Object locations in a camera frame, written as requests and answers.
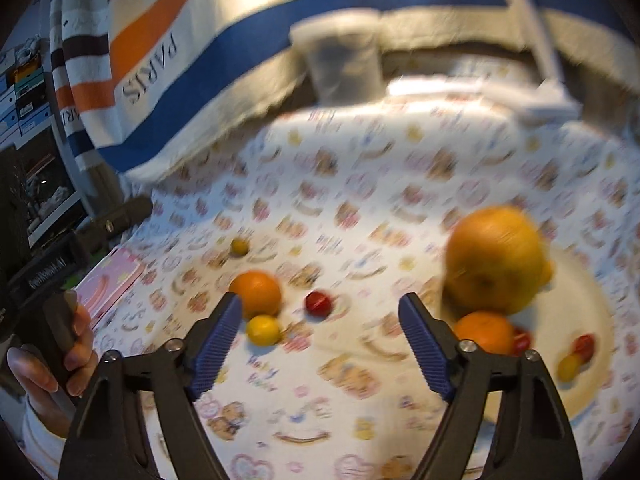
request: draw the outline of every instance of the orange stripe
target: orange stripe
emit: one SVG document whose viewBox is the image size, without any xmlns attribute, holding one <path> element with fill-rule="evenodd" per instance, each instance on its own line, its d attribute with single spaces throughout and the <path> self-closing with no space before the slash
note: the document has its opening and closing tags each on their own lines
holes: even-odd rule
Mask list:
<svg viewBox="0 0 640 480">
<path fill-rule="evenodd" d="M 61 110 L 76 105 L 79 114 L 96 108 L 109 108 L 116 104 L 113 98 L 113 82 L 110 80 L 60 87 L 56 90 L 56 99 Z"/>
<path fill-rule="evenodd" d="M 110 45 L 111 75 L 120 81 L 167 32 L 188 0 L 157 0 Z"/>
<path fill-rule="evenodd" d="M 71 92 L 71 86 L 61 86 L 56 90 L 56 99 L 58 101 L 58 108 L 61 110 L 74 104 L 74 95 Z"/>
<path fill-rule="evenodd" d="M 116 104 L 112 80 L 78 83 L 71 87 L 71 91 L 79 114 L 96 108 L 110 108 Z"/>
</svg>

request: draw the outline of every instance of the blue gripper pad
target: blue gripper pad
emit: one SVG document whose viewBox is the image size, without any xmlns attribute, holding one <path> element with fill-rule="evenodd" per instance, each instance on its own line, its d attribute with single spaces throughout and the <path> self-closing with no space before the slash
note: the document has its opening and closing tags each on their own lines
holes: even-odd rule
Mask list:
<svg viewBox="0 0 640 480">
<path fill-rule="evenodd" d="M 226 293 L 207 319 L 194 323 L 185 338 L 184 365 L 192 374 L 187 386 L 192 402 L 211 389 L 242 321 L 242 301 Z"/>
<path fill-rule="evenodd" d="M 434 334 L 430 332 L 427 323 L 418 311 L 419 308 L 426 311 L 415 294 L 405 294 L 400 298 L 398 304 L 400 325 L 430 389 L 440 394 L 444 401 L 451 402 L 456 389 L 449 380 L 447 357 Z"/>
</svg>

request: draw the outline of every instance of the patterned tablecloth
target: patterned tablecloth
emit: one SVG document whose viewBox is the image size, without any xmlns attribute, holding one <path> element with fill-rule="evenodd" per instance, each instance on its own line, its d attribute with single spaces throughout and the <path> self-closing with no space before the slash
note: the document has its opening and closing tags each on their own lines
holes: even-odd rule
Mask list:
<svg viewBox="0 0 640 480">
<path fill-rule="evenodd" d="M 149 351 L 208 316 L 249 268 L 284 289 L 282 344 L 240 333 L 196 408 L 234 480 L 408 477 L 443 412 L 398 325 L 398 298 L 427 306 L 444 243 L 467 212 L 528 211 L 609 298 L 616 348 L 609 379 L 574 421 L 586 479 L 621 449 L 640 415 L 640 152 L 580 123 L 526 128 L 504 110 L 446 98 L 302 110 L 258 134 L 217 143 L 153 191 L 154 213 L 126 246 L 146 271 L 97 328 L 99 353 Z M 251 251 L 229 258 L 230 240 Z M 336 309 L 305 319 L 325 288 Z M 159 470 L 175 477 L 149 395 Z M 492 427 L 469 465 L 482 464 Z"/>
</svg>

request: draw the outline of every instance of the yellow cherry tomato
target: yellow cherry tomato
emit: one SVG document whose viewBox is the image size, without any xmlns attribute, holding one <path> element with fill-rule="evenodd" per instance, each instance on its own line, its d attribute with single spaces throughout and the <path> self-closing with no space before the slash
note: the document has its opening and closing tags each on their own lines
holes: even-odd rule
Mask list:
<svg viewBox="0 0 640 480">
<path fill-rule="evenodd" d="M 280 340 L 280 324 L 274 317 L 261 314 L 247 322 L 246 335 L 256 346 L 275 345 Z"/>
<path fill-rule="evenodd" d="M 249 242 L 244 238 L 231 240 L 231 253 L 233 256 L 246 256 L 249 252 Z"/>
<path fill-rule="evenodd" d="M 558 363 L 558 379 L 563 383 L 572 382 L 580 373 L 582 359 L 577 354 L 569 354 Z"/>
</svg>

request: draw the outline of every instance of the hand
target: hand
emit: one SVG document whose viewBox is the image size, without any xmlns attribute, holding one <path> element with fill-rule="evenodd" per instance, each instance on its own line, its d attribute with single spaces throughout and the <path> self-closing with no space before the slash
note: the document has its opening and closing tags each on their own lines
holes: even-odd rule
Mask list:
<svg viewBox="0 0 640 480">
<path fill-rule="evenodd" d="M 98 365 L 90 322 L 89 313 L 82 305 L 78 305 L 73 320 L 73 330 L 78 339 L 65 356 L 65 368 L 70 372 L 76 370 L 66 384 L 68 393 L 75 397 L 82 395 Z M 71 421 L 49 395 L 60 387 L 51 372 L 35 355 L 24 348 L 9 348 L 6 359 L 16 379 L 29 395 L 31 407 L 42 423 L 51 433 L 66 438 Z"/>
</svg>

